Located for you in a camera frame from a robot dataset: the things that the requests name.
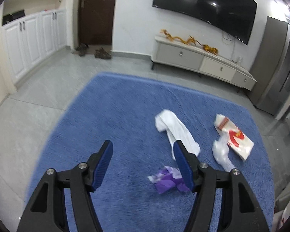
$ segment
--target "television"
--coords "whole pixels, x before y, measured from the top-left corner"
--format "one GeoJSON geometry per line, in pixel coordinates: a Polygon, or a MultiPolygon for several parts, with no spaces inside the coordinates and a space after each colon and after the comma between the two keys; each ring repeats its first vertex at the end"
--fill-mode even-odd
{"type": "Polygon", "coordinates": [[[152,6],[201,19],[245,44],[257,10],[254,0],[153,0],[152,6]]]}

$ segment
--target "brown door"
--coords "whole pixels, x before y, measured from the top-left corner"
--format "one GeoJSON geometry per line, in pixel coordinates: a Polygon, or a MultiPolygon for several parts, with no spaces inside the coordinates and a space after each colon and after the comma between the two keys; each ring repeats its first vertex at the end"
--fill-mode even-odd
{"type": "Polygon", "coordinates": [[[112,44],[115,0],[79,0],[79,42],[112,44]]]}

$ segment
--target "tv stand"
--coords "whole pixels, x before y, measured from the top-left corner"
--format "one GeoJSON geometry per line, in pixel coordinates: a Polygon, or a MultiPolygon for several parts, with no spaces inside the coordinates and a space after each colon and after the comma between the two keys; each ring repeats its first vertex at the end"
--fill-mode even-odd
{"type": "Polygon", "coordinates": [[[236,63],[205,50],[185,45],[179,41],[155,37],[155,48],[152,54],[152,69],[155,63],[176,66],[205,74],[219,80],[251,90],[256,83],[254,77],[236,63]]]}

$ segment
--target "white package with red print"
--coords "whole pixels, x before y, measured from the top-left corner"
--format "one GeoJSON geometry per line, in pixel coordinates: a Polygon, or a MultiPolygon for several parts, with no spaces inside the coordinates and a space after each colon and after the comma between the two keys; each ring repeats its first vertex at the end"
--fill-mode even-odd
{"type": "Polygon", "coordinates": [[[254,143],[224,115],[216,115],[214,126],[220,136],[223,133],[228,133],[229,147],[231,147],[241,157],[241,159],[245,161],[254,147],[254,143]]]}

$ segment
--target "silver bolt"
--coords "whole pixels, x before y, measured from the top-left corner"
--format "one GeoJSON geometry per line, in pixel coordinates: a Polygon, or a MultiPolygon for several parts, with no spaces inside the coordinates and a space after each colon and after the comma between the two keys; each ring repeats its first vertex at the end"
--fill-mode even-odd
{"type": "Polygon", "coordinates": [[[204,162],[200,163],[200,168],[208,168],[208,165],[204,162]]]}
{"type": "Polygon", "coordinates": [[[49,169],[47,169],[47,171],[46,171],[46,173],[47,173],[48,175],[51,175],[51,174],[53,174],[54,172],[55,172],[55,170],[52,169],[52,168],[49,168],[49,169]]]}
{"type": "Polygon", "coordinates": [[[79,163],[78,167],[79,167],[80,169],[84,169],[84,168],[87,167],[87,163],[85,163],[85,162],[79,163]]]}
{"type": "Polygon", "coordinates": [[[240,172],[240,170],[238,170],[237,168],[234,168],[234,169],[232,169],[232,173],[233,173],[234,175],[239,175],[241,172],[240,172]]]}

